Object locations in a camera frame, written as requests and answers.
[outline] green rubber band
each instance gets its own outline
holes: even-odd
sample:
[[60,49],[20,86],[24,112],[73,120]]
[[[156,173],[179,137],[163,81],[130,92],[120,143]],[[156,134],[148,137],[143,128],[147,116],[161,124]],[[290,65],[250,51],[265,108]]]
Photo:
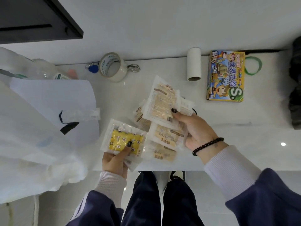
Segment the green rubber band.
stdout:
[[246,67],[245,67],[245,73],[246,73],[246,74],[252,76],[252,75],[257,74],[258,72],[260,72],[260,70],[261,70],[261,68],[262,68],[262,61],[261,61],[259,58],[255,57],[255,56],[248,56],[248,57],[245,57],[245,60],[246,60],[246,59],[253,59],[253,60],[257,61],[257,62],[258,62],[258,65],[259,65],[259,68],[258,68],[258,70],[257,70],[255,73],[249,73],[249,72],[247,71]]

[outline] board game box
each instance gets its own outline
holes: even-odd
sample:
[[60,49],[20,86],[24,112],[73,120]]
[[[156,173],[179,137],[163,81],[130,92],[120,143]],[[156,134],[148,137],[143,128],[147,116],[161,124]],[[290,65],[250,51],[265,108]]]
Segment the board game box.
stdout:
[[244,52],[211,52],[209,56],[207,100],[243,101],[244,59]]

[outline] green circle logo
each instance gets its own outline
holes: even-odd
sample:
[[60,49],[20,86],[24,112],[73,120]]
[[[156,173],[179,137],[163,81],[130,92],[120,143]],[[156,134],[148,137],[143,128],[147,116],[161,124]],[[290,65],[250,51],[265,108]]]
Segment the green circle logo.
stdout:
[[241,101],[243,99],[243,89],[239,87],[230,88],[229,97],[233,101]]

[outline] pants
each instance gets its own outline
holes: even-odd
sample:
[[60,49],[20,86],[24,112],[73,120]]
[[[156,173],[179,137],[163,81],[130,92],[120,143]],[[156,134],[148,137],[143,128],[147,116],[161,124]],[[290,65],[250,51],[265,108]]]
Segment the pants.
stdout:
[[[180,179],[168,182],[164,197],[162,226],[204,226],[198,216],[195,196],[189,186]],[[161,204],[155,175],[142,171],[124,213],[122,226],[161,225]]]

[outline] black beaded bracelet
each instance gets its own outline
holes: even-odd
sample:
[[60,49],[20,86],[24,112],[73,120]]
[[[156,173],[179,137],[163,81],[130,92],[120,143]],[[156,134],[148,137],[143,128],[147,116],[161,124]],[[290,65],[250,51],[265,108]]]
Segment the black beaded bracelet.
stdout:
[[198,147],[197,149],[195,149],[195,150],[192,152],[192,154],[193,154],[194,156],[196,156],[198,151],[200,151],[200,150],[204,149],[205,147],[208,147],[208,146],[210,146],[210,145],[212,145],[212,144],[215,144],[215,143],[217,143],[217,142],[220,142],[220,141],[224,141],[224,138],[220,137],[220,138],[217,138],[217,139],[215,139],[215,140],[212,140],[212,141],[210,141],[209,143],[206,143],[206,144],[204,144],[203,146]]

